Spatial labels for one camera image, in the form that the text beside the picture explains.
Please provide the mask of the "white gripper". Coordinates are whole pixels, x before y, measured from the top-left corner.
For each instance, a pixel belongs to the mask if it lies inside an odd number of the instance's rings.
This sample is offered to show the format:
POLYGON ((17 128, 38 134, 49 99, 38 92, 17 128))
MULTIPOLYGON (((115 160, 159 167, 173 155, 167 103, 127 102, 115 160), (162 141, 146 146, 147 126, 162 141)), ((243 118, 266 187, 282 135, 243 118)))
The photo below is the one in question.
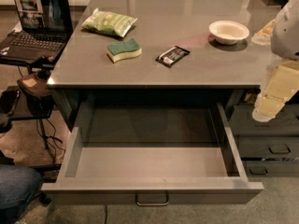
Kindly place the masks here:
MULTIPOLYGON (((299 0, 289 0, 275 20, 268 22, 251 41, 257 45, 271 43, 274 54, 299 60, 299 0)), ((267 70, 252 111, 253 119, 259 122, 274 119, 298 91, 299 62, 287 61, 267 70)))

